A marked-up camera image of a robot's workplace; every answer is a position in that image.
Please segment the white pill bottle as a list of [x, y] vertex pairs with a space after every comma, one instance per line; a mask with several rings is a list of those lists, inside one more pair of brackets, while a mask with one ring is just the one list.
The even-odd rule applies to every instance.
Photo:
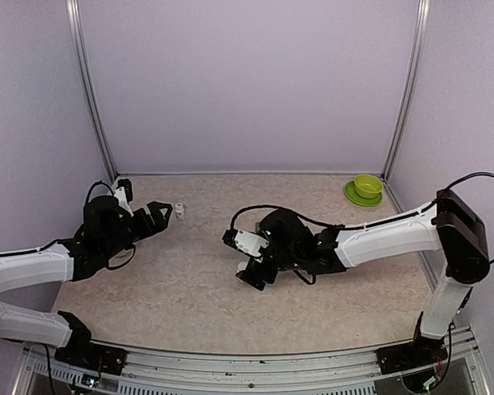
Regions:
[[237, 265], [237, 277], [245, 276], [250, 274], [251, 264], [248, 262], [240, 262]]
[[175, 204], [175, 217], [182, 221], [184, 219], [185, 209], [184, 204], [182, 202], [177, 202]]

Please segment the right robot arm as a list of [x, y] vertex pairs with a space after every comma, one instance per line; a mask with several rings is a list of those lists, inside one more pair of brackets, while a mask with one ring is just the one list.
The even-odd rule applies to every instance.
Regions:
[[230, 227], [223, 242], [249, 261], [237, 277], [263, 290], [277, 274], [306, 272], [304, 282], [321, 275], [345, 272], [382, 258], [420, 251], [442, 251], [445, 268], [429, 305], [421, 312], [404, 356], [422, 365], [436, 353], [454, 316], [464, 306], [473, 286], [489, 273], [485, 225], [452, 190], [437, 192], [432, 202], [382, 221], [361, 225], [324, 225], [314, 234], [305, 218], [273, 206], [258, 231]]

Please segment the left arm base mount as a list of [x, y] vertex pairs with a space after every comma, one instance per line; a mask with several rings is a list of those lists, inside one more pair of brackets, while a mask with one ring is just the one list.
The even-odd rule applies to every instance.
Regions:
[[71, 366], [94, 370], [97, 373], [120, 376], [127, 354], [123, 348], [91, 343], [85, 351], [71, 352], [58, 348], [54, 353], [54, 359]]

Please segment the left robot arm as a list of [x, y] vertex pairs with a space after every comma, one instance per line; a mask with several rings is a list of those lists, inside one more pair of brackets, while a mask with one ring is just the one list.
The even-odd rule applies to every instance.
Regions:
[[[89, 279], [124, 250], [166, 230], [174, 208], [149, 202], [132, 211], [121, 197], [98, 196], [83, 207], [83, 223], [70, 239], [57, 239], [32, 250], [0, 253], [0, 294], [45, 283]], [[0, 301], [0, 338], [35, 342], [66, 351], [78, 364], [99, 357], [91, 331], [74, 314], [44, 313]]]

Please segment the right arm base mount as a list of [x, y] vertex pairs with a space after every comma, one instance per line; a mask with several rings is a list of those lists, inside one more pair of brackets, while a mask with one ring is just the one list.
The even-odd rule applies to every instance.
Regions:
[[381, 347], [376, 354], [382, 375], [416, 369], [448, 358], [444, 346], [414, 346], [412, 343]]

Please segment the white pill bottle front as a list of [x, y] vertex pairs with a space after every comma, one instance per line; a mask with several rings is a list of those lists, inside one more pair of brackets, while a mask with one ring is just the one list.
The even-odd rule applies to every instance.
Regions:
[[237, 277], [245, 276], [250, 274], [251, 264], [248, 262], [240, 262], [237, 265]]

